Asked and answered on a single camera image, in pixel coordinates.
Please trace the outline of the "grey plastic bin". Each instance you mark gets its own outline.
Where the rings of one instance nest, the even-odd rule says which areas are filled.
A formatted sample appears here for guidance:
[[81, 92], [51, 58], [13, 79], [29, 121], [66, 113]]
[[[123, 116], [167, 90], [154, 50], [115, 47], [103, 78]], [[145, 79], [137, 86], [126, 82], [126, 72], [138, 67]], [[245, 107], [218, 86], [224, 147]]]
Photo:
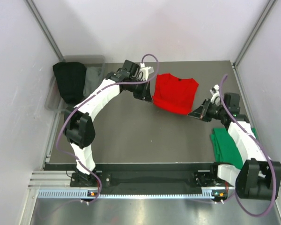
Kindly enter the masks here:
[[[64, 61], [80, 62], [84, 64], [87, 68], [93, 68], [93, 71], [96, 71], [100, 77], [104, 76], [105, 57], [103, 55], [66, 55], [64, 56]], [[44, 107], [46, 110], [55, 113], [63, 113], [64, 110], [68, 107], [68, 104], [66, 104], [63, 98], [60, 96], [55, 75], [53, 75], [51, 78], [49, 92], [46, 97]]]

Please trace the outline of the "right aluminium corner post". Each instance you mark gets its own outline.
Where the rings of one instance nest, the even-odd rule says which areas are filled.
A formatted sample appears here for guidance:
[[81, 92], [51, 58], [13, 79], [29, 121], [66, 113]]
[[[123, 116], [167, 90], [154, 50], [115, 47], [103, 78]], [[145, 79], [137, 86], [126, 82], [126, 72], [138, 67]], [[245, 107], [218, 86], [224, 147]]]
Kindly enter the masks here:
[[257, 21], [255, 22], [249, 36], [247, 37], [245, 43], [243, 44], [239, 54], [237, 55], [235, 61], [232, 63], [232, 67], [234, 70], [240, 65], [241, 61], [243, 60], [244, 56], [246, 55], [247, 51], [249, 50], [251, 44], [253, 43], [254, 39], [256, 38], [259, 30], [265, 23], [267, 17], [269, 16], [270, 12], [274, 8], [277, 0], [268, 0], [266, 5], [264, 6], [260, 16], [258, 17]]

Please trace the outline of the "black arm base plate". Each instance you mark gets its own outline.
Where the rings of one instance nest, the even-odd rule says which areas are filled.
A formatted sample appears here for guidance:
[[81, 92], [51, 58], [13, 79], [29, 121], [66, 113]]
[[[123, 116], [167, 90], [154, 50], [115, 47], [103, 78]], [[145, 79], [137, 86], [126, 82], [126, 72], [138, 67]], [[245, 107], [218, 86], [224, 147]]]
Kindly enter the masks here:
[[229, 186], [217, 176], [220, 163], [119, 163], [97, 164], [93, 173], [86, 175], [74, 169], [70, 187], [114, 187], [119, 184], [183, 183], [191, 187]]

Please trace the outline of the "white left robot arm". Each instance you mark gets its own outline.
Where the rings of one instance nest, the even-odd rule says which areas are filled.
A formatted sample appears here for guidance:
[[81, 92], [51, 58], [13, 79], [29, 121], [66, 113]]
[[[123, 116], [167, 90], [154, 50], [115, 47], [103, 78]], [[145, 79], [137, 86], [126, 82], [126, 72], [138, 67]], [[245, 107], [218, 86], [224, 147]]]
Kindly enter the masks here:
[[76, 159], [76, 173], [81, 181], [92, 186], [97, 180], [94, 171], [91, 144], [96, 136], [94, 119], [99, 112], [122, 91], [126, 90], [133, 97], [146, 102], [152, 102], [148, 77], [154, 72], [151, 66], [144, 63], [137, 65], [126, 60], [116, 72], [109, 72], [97, 89], [83, 102], [75, 107], [67, 108], [63, 131], [70, 143]]

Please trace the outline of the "grey t shirt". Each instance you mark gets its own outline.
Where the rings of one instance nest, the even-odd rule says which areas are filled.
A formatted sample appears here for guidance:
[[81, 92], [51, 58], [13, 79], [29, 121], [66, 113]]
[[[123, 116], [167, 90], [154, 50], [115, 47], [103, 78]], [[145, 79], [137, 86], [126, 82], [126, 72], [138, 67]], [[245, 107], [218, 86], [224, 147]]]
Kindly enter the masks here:
[[102, 81], [103, 74], [102, 69], [100, 67], [87, 67], [83, 96], [87, 98], [100, 86]]

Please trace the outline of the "green folded t shirt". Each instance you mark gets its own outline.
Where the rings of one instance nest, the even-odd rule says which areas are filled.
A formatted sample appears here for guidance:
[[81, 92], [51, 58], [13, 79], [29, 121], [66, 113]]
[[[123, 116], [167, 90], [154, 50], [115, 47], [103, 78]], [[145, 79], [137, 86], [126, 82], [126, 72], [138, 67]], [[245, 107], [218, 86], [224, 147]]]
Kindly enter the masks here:
[[215, 161], [218, 163], [228, 163], [241, 169], [243, 161], [238, 148], [225, 128], [213, 128], [210, 135], [214, 148]]

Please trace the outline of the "aluminium frame rail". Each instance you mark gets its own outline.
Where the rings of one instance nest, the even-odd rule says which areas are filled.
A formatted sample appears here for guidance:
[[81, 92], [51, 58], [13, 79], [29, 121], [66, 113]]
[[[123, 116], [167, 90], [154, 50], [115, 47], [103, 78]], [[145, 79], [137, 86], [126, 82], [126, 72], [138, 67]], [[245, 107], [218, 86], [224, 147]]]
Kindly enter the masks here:
[[71, 174], [66, 173], [65, 171], [46, 171], [42, 173], [34, 173], [29, 182], [30, 188], [39, 188], [39, 189], [62, 189], [62, 188], [74, 188], [74, 189], [88, 189], [97, 191], [99, 188], [102, 188], [102, 192], [105, 194], [108, 193], [117, 193], [125, 192], [128, 194], [137, 193], [153, 193], [153, 192], [175, 192], [175, 193], [190, 193], [199, 191], [200, 188], [205, 187], [191, 187], [183, 183], [155, 183], [155, 184], [140, 184], [140, 183], [127, 183], [119, 184], [114, 187], [70, 187]]

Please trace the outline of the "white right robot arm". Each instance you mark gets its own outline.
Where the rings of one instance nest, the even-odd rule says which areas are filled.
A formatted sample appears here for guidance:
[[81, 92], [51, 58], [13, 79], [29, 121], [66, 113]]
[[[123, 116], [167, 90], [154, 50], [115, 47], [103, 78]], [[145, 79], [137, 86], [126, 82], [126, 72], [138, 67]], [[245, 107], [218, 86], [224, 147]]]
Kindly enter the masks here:
[[241, 199], [271, 200], [279, 193], [281, 163], [267, 162], [255, 142], [249, 119], [240, 113], [239, 102], [239, 94], [225, 93], [223, 101], [219, 97], [206, 98], [201, 106], [189, 113], [190, 117], [204, 122], [219, 120], [234, 141], [243, 162], [240, 169], [232, 163], [217, 163], [209, 174], [209, 180], [216, 186], [228, 182]]

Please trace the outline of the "left aluminium corner post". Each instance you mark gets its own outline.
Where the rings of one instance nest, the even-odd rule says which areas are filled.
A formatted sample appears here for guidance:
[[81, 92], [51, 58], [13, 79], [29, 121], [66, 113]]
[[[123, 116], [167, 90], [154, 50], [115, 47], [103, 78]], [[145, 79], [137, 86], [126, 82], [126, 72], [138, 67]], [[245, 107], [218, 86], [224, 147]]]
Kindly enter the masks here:
[[43, 32], [45, 38], [47, 39], [49, 45], [51, 46], [52, 50], [54, 51], [55, 55], [59, 59], [59, 61], [64, 60], [64, 56], [62, 55], [56, 41], [54, 40], [53, 35], [51, 34], [48, 26], [46, 25], [43, 17], [41, 16], [37, 6], [35, 5], [33, 0], [24, 0], [25, 4], [27, 5], [28, 9], [34, 16], [36, 22], [38, 23], [41, 31]]

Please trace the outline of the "red t shirt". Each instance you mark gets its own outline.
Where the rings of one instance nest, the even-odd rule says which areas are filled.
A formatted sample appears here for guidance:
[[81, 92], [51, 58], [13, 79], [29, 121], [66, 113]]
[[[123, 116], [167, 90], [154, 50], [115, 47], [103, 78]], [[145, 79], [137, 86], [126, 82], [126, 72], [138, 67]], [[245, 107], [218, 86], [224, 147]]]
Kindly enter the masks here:
[[153, 104], [171, 113], [188, 115], [198, 87], [193, 78], [182, 79], [170, 73], [157, 75]]

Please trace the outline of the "aluminium corner post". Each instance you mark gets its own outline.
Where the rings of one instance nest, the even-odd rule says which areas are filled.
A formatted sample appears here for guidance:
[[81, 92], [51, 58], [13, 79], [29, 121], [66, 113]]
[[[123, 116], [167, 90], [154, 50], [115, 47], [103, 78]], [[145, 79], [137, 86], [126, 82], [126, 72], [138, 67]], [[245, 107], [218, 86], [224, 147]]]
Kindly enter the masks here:
[[237, 55], [235, 61], [232, 63], [232, 67], [234, 70], [240, 65], [241, 61], [243, 60], [244, 56], [246, 55], [247, 51], [249, 50], [251, 44], [253, 43], [254, 39], [256, 38], [259, 30], [265, 23], [267, 17], [269, 16], [270, 12], [274, 8], [277, 0], [268, 0], [266, 5], [264, 6], [260, 16], [258, 17], [257, 21], [255, 22], [249, 36], [247, 37], [245, 43], [243, 44], [239, 54]]
[[34, 16], [36, 22], [38, 23], [41, 31], [43, 32], [45, 38], [47, 39], [49, 45], [51, 46], [52, 50], [54, 51], [55, 55], [59, 59], [59, 61], [64, 60], [64, 56], [62, 55], [56, 41], [54, 40], [53, 35], [51, 34], [48, 26], [46, 25], [43, 17], [41, 16], [37, 6], [35, 5], [33, 0], [24, 0], [25, 4], [27, 5], [28, 9]]

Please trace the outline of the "black t shirt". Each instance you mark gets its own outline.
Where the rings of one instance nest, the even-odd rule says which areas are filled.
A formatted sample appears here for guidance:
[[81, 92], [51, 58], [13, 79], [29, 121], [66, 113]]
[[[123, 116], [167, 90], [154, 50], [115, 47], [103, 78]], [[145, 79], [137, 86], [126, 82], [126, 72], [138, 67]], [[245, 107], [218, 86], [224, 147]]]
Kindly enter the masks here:
[[87, 68], [80, 62], [59, 62], [52, 66], [62, 99], [76, 105], [83, 99]]

